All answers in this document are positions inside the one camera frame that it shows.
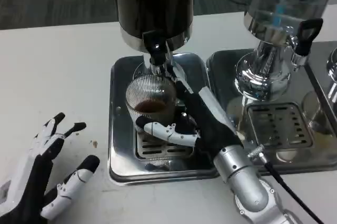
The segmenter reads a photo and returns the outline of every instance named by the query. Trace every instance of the black lever handle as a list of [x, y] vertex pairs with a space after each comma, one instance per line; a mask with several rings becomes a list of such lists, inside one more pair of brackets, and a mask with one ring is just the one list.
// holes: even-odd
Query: black lever handle
[[164, 32], [160, 30], [144, 32], [143, 42], [151, 56], [151, 64], [154, 66], [163, 65], [166, 62], [165, 53], [167, 53]]
[[315, 18], [312, 20], [302, 21], [297, 33], [298, 43], [295, 53], [307, 56], [310, 53], [312, 42], [318, 36], [323, 26], [323, 19]]

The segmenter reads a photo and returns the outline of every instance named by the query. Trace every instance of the table surface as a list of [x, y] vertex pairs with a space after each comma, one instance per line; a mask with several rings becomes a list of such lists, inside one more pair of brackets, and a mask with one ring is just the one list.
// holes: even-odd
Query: table surface
[[[316, 41], [337, 40], [336, 14], [337, 5], [329, 5]], [[192, 38], [179, 52], [193, 52], [206, 60], [215, 51], [253, 48], [257, 43], [243, 25], [242, 12], [205, 15], [195, 17]], [[233, 196], [220, 178], [132, 187], [110, 180], [110, 70], [120, 57], [140, 54], [124, 44], [118, 23], [1, 31], [0, 47], [0, 180], [10, 176], [32, 137], [58, 112], [66, 114], [60, 132], [78, 121], [88, 127], [65, 142], [48, 187], [87, 155], [101, 159], [77, 202], [55, 223], [247, 223], [236, 212]], [[325, 223], [335, 223], [337, 171], [283, 178]], [[266, 179], [275, 185], [285, 208], [304, 223], [314, 223], [270, 177]]]

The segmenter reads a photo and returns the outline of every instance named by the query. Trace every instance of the coffee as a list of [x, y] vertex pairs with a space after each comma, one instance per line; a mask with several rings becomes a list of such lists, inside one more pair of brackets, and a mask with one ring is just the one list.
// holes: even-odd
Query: coffee
[[163, 111], [165, 107], [166, 105], [163, 101], [146, 100], [136, 105], [135, 110], [142, 113], [155, 113]]
[[193, 20], [193, 0], [116, 0], [121, 27], [131, 36], [161, 30], [166, 38], [183, 33]]

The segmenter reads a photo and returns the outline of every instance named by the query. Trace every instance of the drip tray grate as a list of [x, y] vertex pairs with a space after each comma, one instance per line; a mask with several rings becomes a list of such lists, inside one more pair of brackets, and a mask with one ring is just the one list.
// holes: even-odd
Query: drip tray grate
[[247, 112], [258, 144], [272, 149], [312, 145], [312, 137], [296, 104], [252, 104]]
[[146, 133], [135, 133], [137, 148], [136, 152], [141, 159], [189, 157], [193, 148], [168, 143]]

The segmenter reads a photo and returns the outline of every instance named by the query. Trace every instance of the spigot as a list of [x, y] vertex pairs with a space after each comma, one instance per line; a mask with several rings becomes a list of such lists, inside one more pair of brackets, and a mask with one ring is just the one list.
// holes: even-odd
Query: spigot
[[308, 62], [312, 42], [320, 33], [322, 25], [323, 19], [321, 18], [302, 21], [299, 25], [297, 36], [289, 37], [288, 43], [293, 50], [291, 62], [294, 66], [294, 72]]
[[166, 64], [171, 63], [171, 51], [163, 32], [155, 30], [143, 33], [144, 46], [149, 52], [151, 71], [154, 75], [164, 76]]

